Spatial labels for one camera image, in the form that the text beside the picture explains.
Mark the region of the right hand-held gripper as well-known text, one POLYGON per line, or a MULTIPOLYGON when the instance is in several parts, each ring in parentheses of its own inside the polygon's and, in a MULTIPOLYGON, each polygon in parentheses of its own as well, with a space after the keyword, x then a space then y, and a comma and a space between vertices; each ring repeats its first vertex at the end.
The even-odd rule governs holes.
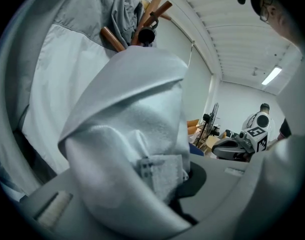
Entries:
POLYGON ((249 162, 253 154, 267 149, 269 126, 267 113, 257 112, 250 115, 235 139, 223 138, 217 141, 211 152, 218 159, 249 162))

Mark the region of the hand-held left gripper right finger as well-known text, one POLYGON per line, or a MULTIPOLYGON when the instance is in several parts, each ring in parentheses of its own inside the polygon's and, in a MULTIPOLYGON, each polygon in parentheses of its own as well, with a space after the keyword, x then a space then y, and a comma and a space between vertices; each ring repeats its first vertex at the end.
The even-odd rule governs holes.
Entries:
POLYGON ((206 180, 180 202, 197 223, 179 240, 305 240, 305 57, 277 102, 289 138, 249 163, 192 157, 206 180))

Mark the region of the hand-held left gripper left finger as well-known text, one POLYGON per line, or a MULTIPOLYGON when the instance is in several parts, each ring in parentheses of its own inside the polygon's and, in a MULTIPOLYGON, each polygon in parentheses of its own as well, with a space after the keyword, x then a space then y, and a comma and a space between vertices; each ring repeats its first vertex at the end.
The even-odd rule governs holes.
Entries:
MULTIPOLYGON (((14 14, 0 38, 0 162, 14 184, 35 197, 42 188, 26 161, 13 131, 23 120, 29 106, 38 57, 46 35, 53 24, 74 19, 80 32, 99 43, 99 26, 104 17, 104 0, 25 0, 14 14)), ((105 173, 100 185, 113 184, 114 192, 103 199, 94 189, 79 190, 51 232, 37 222, 38 214, 13 202, 11 207, 31 230, 43 238, 72 239, 82 230, 107 240, 133 238, 165 240, 168 237, 168 207, 145 186, 131 167, 113 161, 115 170, 105 173)))

